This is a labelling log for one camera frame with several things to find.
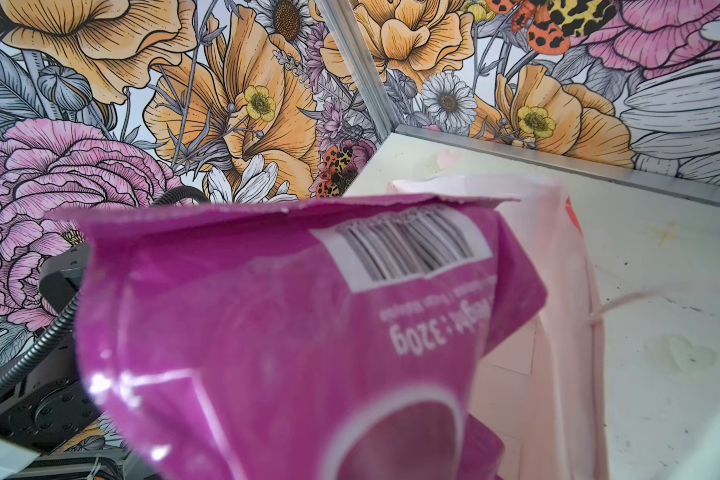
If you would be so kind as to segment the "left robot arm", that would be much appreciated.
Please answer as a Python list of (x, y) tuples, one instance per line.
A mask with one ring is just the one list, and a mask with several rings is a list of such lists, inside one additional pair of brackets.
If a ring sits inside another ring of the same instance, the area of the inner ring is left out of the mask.
[[(0, 318), (0, 354), (25, 329)], [(129, 453), (94, 432), (100, 412), (77, 368), (73, 333), (58, 328), (37, 360), (0, 365), (0, 479), (124, 479)]]

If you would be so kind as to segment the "red paper gift bag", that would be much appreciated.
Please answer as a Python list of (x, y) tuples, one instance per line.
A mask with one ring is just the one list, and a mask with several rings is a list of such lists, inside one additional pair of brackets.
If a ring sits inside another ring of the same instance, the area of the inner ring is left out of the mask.
[(628, 335), (638, 379), (605, 392), (606, 315), (639, 301), (720, 294), (720, 282), (686, 281), (602, 301), (585, 238), (566, 189), (536, 176), (455, 176), (396, 180), (397, 194), (435, 193), (494, 200), (547, 291), (531, 324), (479, 364), (472, 426), (496, 433), (506, 479), (706, 479), (704, 422), (689, 390), (715, 351), (680, 334), (654, 334), (647, 314)]

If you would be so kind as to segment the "purple snack packet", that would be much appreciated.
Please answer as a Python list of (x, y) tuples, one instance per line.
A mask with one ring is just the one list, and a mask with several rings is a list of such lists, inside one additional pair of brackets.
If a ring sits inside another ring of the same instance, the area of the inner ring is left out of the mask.
[(494, 201), (69, 209), (81, 380), (165, 479), (453, 479), (547, 292)]

